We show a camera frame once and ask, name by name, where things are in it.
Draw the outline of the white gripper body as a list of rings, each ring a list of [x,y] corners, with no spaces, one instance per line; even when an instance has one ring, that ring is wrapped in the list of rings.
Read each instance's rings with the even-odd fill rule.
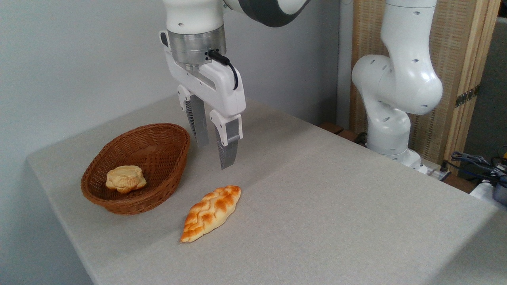
[[[165,45],[164,52],[170,74],[181,85],[226,118],[239,115],[246,109],[246,99],[239,71],[236,72],[238,87],[233,89],[235,76],[229,66],[212,60],[198,66],[197,70],[188,70],[183,63],[174,60],[169,47],[167,31],[160,32],[160,40]]]

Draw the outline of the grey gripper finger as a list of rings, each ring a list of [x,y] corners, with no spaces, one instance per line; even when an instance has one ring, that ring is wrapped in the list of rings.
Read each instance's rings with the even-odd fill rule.
[[[210,112],[210,119],[214,124],[219,150],[221,169],[234,164],[238,150],[238,142],[243,138],[242,117],[236,115],[231,118],[223,117],[217,110]]]
[[[205,117],[204,101],[183,85],[179,85],[177,91],[181,109],[186,113],[197,146],[204,147],[208,145],[208,125]]]

